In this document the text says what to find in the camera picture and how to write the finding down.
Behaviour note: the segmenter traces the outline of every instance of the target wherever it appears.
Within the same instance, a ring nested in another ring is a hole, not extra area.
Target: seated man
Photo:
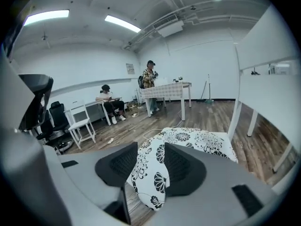
[[[118,108],[119,109],[119,119],[125,121],[125,117],[123,116],[124,111],[124,102],[122,100],[116,100],[112,98],[113,94],[110,92],[110,87],[108,85],[102,86],[103,92],[96,97],[97,101],[104,101],[103,106],[105,107],[108,115],[112,118],[113,124],[116,124],[116,118],[113,112]]]

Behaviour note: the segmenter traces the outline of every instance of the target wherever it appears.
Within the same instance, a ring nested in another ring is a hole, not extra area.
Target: ceiling light
[[[141,29],[140,28],[137,28],[136,26],[132,25],[132,24],[129,24],[128,22],[126,21],[123,21],[119,18],[116,18],[116,17],[112,17],[110,15],[108,15],[106,18],[105,18],[105,21],[107,22],[111,22],[111,23],[114,23],[114,24],[118,24],[122,27],[125,27],[125,28],[128,28],[134,32],[139,32]]]
[[[51,11],[51,12],[46,12],[46,13],[38,13],[32,16],[29,16],[25,23],[24,26],[46,20],[46,19],[51,19],[51,18],[58,18],[58,17],[68,17],[69,16],[69,10],[59,10],[59,11]]]

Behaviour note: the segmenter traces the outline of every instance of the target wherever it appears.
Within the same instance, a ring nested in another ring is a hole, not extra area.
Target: chair headrest
[[[54,103],[51,104],[51,108],[56,108],[56,107],[59,107],[60,105],[61,105],[60,102],[55,101]]]

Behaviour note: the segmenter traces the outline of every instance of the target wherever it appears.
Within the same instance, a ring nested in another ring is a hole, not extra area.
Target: ceiling
[[[31,0],[31,15],[69,9],[68,18],[50,19],[25,26],[15,43],[16,50],[65,43],[99,43],[138,51],[160,36],[154,27],[168,14],[184,21],[184,29],[209,22],[238,21],[255,24],[269,6],[268,0]],[[106,22],[107,15],[141,28],[135,33]]]

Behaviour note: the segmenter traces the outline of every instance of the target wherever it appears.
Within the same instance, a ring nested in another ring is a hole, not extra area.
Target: standing man
[[[113,97],[113,94],[110,92],[110,87],[108,85],[102,86],[103,92],[96,97],[97,101],[104,101],[103,106],[107,111],[108,115],[111,117],[113,124],[116,124],[116,118],[113,112],[118,108],[119,109],[119,119],[125,121],[125,117],[123,116],[124,111],[124,102],[122,100],[116,100]]]
[[[153,72],[155,63],[151,60],[147,62],[147,69],[143,71],[143,85],[144,88],[151,88],[155,86],[154,79],[158,76],[158,73]],[[153,113],[153,111],[159,111],[160,109],[157,107],[157,101],[156,98],[150,98],[149,104],[150,104],[150,114]]]

